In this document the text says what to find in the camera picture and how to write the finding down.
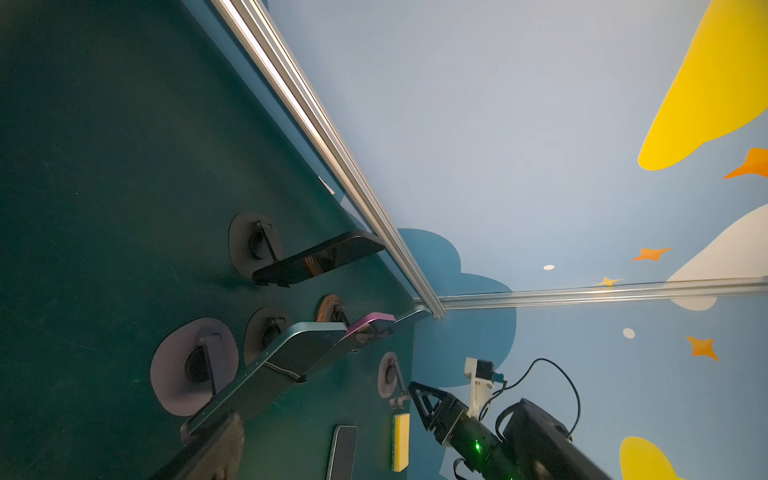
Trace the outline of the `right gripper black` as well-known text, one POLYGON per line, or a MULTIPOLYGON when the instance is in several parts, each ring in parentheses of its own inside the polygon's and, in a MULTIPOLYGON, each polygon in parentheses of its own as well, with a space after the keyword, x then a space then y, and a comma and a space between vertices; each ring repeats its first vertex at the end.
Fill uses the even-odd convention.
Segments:
POLYGON ((468 407, 453 394, 412 381, 411 400, 427 432, 442 446, 468 447, 468 407))

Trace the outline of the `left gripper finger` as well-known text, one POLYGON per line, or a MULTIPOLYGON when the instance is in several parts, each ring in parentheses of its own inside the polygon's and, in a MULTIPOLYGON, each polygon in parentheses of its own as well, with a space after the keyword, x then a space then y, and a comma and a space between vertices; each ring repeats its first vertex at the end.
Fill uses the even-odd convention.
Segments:
POLYGON ((150 476, 150 479, 234 480, 245 445, 240 415, 228 412, 150 476))

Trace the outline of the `grey phone stand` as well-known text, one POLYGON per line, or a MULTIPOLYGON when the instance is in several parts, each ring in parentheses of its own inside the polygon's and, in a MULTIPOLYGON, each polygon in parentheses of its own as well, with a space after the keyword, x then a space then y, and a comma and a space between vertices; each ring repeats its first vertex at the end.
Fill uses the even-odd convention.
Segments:
POLYGON ((387 352, 381 359, 377 377, 377 389, 381 398, 386 399, 394 411, 405 409, 410 399, 404 382, 398 357, 394 352, 387 352))

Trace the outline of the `white-framed phone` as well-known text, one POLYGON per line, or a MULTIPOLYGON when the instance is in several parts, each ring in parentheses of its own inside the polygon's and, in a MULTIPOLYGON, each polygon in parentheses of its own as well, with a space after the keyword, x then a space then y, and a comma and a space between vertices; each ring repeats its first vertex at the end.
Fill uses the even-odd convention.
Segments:
POLYGON ((351 480, 357 449, 358 428, 338 425, 333 433, 327 467, 327 480, 351 480))

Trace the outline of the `silver phone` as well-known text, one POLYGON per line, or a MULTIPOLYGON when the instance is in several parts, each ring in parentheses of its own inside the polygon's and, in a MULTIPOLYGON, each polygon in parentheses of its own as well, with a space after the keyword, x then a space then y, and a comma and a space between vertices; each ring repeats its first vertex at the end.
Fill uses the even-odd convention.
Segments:
POLYGON ((246 422, 265 411, 286 389, 345 337, 342 323, 300 322, 292 325, 222 391, 181 427, 185 445, 231 412, 246 422))

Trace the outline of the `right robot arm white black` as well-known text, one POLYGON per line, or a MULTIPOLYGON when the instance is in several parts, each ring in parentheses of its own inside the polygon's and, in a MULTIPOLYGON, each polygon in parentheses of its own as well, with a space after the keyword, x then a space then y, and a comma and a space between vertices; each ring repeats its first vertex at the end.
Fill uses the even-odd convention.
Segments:
POLYGON ((495 434, 447 391, 412 381, 408 392, 425 429, 485 479, 608 477, 573 445, 562 423, 526 399, 505 411, 504 431, 495 434))

